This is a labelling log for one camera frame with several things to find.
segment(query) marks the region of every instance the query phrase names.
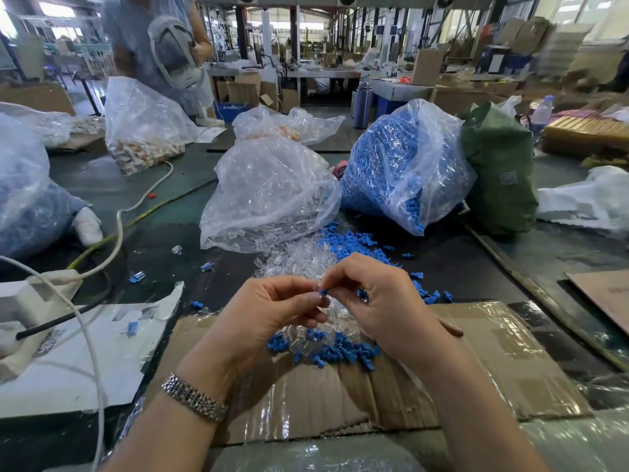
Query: metal watch band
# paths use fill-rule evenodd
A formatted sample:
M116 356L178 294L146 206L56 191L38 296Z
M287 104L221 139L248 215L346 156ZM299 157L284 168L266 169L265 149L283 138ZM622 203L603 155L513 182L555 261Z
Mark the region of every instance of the metal watch band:
M220 422L227 415L227 406L200 392L174 373L162 384L163 391L192 412L212 422Z

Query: left hand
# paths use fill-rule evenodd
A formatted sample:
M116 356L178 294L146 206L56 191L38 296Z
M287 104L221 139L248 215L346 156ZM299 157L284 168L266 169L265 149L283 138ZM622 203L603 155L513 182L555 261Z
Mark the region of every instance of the left hand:
M212 55L212 48L208 43L196 43L190 47L190 53L193 55L194 62L197 66L201 66Z
M195 376L229 375L232 381L252 364L277 330L325 323L328 316L318 308L329 305L330 300L320 295L319 283L314 280L296 276L249 278L179 369Z

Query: gray shirt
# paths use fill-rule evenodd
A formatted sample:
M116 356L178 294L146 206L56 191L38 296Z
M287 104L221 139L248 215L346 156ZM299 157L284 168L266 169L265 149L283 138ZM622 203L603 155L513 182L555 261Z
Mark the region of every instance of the gray shirt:
M151 53L148 25L159 15L177 18L192 32L190 13L193 0L151 0L150 7L137 5L131 0L103 0L101 22L109 41L130 51L135 57L135 76L138 81L167 96L187 110L191 94L174 88L163 77ZM160 59L170 71L186 64L185 57L174 41L158 47Z

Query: right hand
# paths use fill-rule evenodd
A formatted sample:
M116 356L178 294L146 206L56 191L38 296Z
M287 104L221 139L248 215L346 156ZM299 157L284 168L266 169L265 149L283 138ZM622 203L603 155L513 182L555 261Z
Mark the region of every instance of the right hand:
M321 288L340 301L389 356L411 368L435 364L463 332L439 320L403 269L352 253L329 268ZM367 290L369 302L357 291Z

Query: green sack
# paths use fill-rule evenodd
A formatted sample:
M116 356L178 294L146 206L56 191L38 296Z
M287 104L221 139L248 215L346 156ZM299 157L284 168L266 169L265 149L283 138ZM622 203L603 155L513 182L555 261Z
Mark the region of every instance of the green sack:
M466 201L490 233L531 229L537 200L533 174L533 136L491 102L472 104L458 114L465 121L461 142L478 179Z

